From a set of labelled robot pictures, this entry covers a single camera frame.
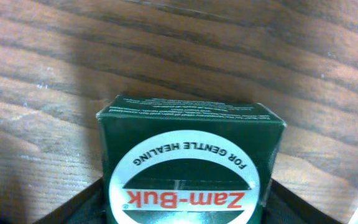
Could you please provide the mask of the green Zam-Buk box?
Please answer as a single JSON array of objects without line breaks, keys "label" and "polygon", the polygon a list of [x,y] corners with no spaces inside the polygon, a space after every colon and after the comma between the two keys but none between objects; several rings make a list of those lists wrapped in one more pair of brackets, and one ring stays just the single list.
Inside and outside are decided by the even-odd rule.
[{"label": "green Zam-Buk box", "polygon": [[260,223],[286,122],[260,103],[117,96],[96,115],[108,223]]}]

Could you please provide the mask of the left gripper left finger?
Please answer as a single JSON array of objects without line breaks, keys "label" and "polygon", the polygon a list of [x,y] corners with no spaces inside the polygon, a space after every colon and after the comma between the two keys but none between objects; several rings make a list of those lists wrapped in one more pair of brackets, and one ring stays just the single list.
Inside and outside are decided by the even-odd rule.
[{"label": "left gripper left finger", "polygon": [[34,224],[105,224],[103,180],[85,188]]}]

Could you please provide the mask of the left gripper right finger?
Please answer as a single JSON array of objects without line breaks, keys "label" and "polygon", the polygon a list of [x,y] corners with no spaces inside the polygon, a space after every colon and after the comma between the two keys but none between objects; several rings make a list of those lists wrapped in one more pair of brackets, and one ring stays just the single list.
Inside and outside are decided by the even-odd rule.
[{"label": "left gripper right finger", "polygon": [[272,179],[264,224],[341,224]]}]

